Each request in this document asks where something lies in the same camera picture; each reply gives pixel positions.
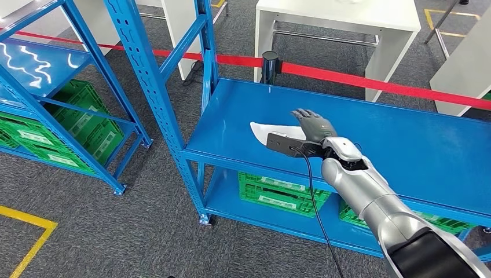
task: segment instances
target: blue metal shelf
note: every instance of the blue metal shelf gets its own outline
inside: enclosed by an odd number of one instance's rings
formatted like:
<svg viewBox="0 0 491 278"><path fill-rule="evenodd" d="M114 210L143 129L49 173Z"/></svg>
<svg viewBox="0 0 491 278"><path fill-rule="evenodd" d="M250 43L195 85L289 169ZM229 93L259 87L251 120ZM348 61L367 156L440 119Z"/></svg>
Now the blue metal shelf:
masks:
<svg viewBox="0 0 491 278"><path fill-rule="evenodd" d="M43 45L10 39L16 31L46 15L56 8L62 8L74 29L84 43L87 52L81 52L63 47ZM141 144L150 147L152 140L146 133L135 110L131 106L116 76L104 58L97 42L83 21L73 0L37 0L2 19L6 27L0 31L0 111L38 120L52 131L64 144L76 153L96 174L114 189L115 194L122 194L126 188L118 181L118 177L128 164L137 147ZM126 112L128 120L119 119L99 112L89 111L70 104L51 100L50 97L58 92L89 63L93 63L102 73L110 90ZM83 113L112 119L118 122L124 131L124 140L110 155L106 165L100 165L84 147L77 142L42 106L52 103ZM115 160L117 154L125 145L130 135L135 133L136 140L126 151L126 154L116 167L115 173L107 171L107 166ZM1 151L18 155L46 164L23 148L11 150L2 148ZM87 174L74 169L67 169Z"/></svg>
<svg viewBox="0 0 491 278"><path fill-rule="evenodd" d="M369 230L339 219L339 200L339 195L332 194L320 209L331 243L341 248L382 257L377 240ZM305 217L241 200L236 171L217 169L204 201L210 214L326 242L316 217Z"/></svg>
<svg viewBox="0 0 491 278"><path fill-rule="evenodd" d="M51 97L92 62L90 53L6 39L0 42L0 65L30 94ZM4 87L0 103L25 107Z"/></svg>
<svg viewBox="0 0 491 278"><path fill-rule="evenodd" d="M490 226L491 188L486 186L491 182L490 123L218 79L210 0L195 0L196 21L160 67L134 0L105 3L200 223L207 224L212 215L219 215L324 242L315 219L242 201L237 182L236 171L246 171L308 184L302 159L269 151L250 128L253 121L296 126L290 111L308 108L328 118L341 136L360 143L362 152L409 207ZM204 60L202 116L186 144L164 84L198 34ZM191 161L198 162L197 174ZM203 196L205 163L217 166L217 170ZM333 191L321 178L320 163L312 160L314 186ZM374 237L365 229L339 221L338 201L339 196L333 195L320 211L333 244L380 256ZM482 260L491 259L491 247L478 251Z"/></svg>
<svg viewBox="0 0 491 278"><path fill-rule="evenodd" d="M483 186L491 183L486 155L491 153L491 124L487 122L220 79L184 155L190 160L307 184L303 160L267 149L250 128L250 122L295 126L290 111L297 107L320 113L338 134L349 134L359 142L363 153L401 197L479 212L481 221L489 223L491 188ZM473 134L472 145L468 144L469 134ZM333 191L321 176L321 159L311 159L311 164L316 187Z"/></svg>

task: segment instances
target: silver robotic arm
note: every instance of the silver robotic arm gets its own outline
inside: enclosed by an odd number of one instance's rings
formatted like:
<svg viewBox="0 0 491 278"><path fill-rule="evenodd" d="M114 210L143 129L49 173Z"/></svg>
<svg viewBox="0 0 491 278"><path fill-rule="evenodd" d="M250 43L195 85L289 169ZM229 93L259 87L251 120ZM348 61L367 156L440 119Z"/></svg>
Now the silver robotic arm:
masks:
<svg viewBox="0 0 491 278"><path fill-rule="evenodd" d="M458 238L434 227L399 199L370 160L331 123L303 109L293 112L307 140L270 133L268 148L323 159L321 172L380 244L392 277L484 278L491 272Z"/></svg>

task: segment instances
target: green plastic crate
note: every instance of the green plastic crate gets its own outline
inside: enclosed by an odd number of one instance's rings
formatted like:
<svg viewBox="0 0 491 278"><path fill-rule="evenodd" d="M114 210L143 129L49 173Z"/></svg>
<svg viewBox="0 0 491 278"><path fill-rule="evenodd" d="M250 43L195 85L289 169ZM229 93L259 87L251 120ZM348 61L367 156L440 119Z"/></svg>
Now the green plastic crate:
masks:
<svg viewBox="0 0 491 278"><path fill-rule="evenodd" d="M58 137L37 120L0 112L0 129L17 142L23 140L59 150L67 148Z"/></svg>
<svg viewBox="0 0 491 278"><path fill-rule="evenodd" d="M55 164L60 164L72 169L95 173L85 162L83 162L76 154L69 149L61 151L59 149L47 147L41 144L33 144L30 141L20 140L20 144L36 155L38 158L50 161Z"/></svg>
<svg viewBox="0 0 491 278"><path fill-rule="evenodd" d="M241 199L308 217L316 216L310 188L244 172L239 172L238 176ZM320 189L314 189L313 193L318 209L331 195Z"/></svg>
<svg viewBox="0 0 491 278"><path fill-rule="evenodd" d="M83 147L99 162L105 165L114 149L123 141L124 133L113 121L104 119L89 135Z"/></svg>
<svg viewBox="0 0 491 278"><path fill-rule="evenodd" d="M368 225L365 223L365 221L359 219L345 201L340 202L339 211L339 219L341 219L342 221L349 222L353 225L361 226L368 229ZM433 214L420 213L418 211L415 211L415 213L424 218L429 223L439 227L443 231L452 233L454 235L462 232L463 230L467 230L476 226L473 224L456 221L450 218L439 217Z"/></svg>
<svg viewBox="0 0 491 278"><path fill-rule="evenodd" d="M485 94L483 97L482 97L483 100L491 100L491 91L489 91L487 94Z"/></svg>
<svg viewBox="0 0 491 278"><path fill-rule="evenodd" d="M19 146L11 136L0 129L0 147L16 149Z"/></svg>
<svg viewBox="0 0 491 278"><path fill-rule="evenodd" d="M77 107L109 114L94 87L86 81L72 79L56 95L54 100L72 104ZM92 133L94 127L104 121L104 118L81 111L45 104L44 107L77 141L82 144Z"/></svg>

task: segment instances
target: gray carpet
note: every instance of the gray carpet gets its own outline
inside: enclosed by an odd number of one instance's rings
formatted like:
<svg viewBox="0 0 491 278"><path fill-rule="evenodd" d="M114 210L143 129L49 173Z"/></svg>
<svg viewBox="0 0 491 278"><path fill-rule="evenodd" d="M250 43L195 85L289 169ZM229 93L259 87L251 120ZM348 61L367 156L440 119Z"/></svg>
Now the gray carpet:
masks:
<svg viewBox="0 0 491 278"><path fill-rule="evenodd" d="M215 25L219 53L254 54L255 3L256 0L231 1L230 17L221 17ZM416 0L422 30L392 82L428 87L444 59L436 39L427 46L422 44L430 31L423 9L445 10L448 4L443 0ZM471 0L468 6L458 5L456 10L482 14L489 4L490 0ZM162 14L158 9L140 8L141 12ZM473 24L469 19L459 20L451 16L442 29L465 33ZM144 22L154 48L171 48L163 22ZM301 25L278 25L282 30L365 38ZM63 36L73 38L70 32ZM459 42L458 38L447 36L445 40L450 51ZM356 75L364 74L371 52L361 46L288 36L276 36L273 48L289 62ZM155 142L149 150L139 148L123 173L121 180L130 186L123 196L114 196L99 180L0 154L0 204L58 223L22 277L338 277L323 244L223 218L217 218L214 226L199 225L126 55L113 50L107 59ZM221 65L220 73L252 80L250 68ZM113 114L122 114L94 67L84 70L78 78L94 84ZM200 115L199 76L195 80L183 86L175 72L167 82L185 138L191 135ZM277 84L363 97L363 89L299 76L280 75ZM434 103L427 100L385 93L380 101L435 111ZM491 120L488 112L476 109L466 116ZM41 232L37 227L0 217L0 277L9 276ZM476 228L467 243L477 247L489 241L490 237ZM387 277L381 259L340 248L335 248L335 252L346 277Z"/></svg>

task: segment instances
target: robot finger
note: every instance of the robot finger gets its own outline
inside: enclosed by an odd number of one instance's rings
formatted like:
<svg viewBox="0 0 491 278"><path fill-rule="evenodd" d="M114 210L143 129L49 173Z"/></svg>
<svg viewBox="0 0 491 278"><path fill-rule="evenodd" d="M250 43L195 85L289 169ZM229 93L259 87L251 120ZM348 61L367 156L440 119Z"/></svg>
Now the robot finger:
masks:
<svg viewBox="0 0 491 278"><path fill-rule="evenodd" d="M310 114L302 108L298 108L296 111L299 112L300 114L302 114L302 116L304 116L304 117L310 116Z"/></svg>
<svg viewBox="0 0 491 278"><path fill-rule="evenodd" d="M301 120L301 119L303 118L302 114L300 114L300 113L299 113L299 112L297 112L297 111L292 111L291 113L292 113L292 115L293 115L293 116L295 116L295 118L296 118L297 120Z"/></svg>
<svg viewBox="0 0 491 278"><path fill-rule="evenodd" d="M315 113L314 111L310 110L310 109L307 109L307 112L309 114L311 114L312 116L316 117L316 118L320 118L319 114Z"/></svg>

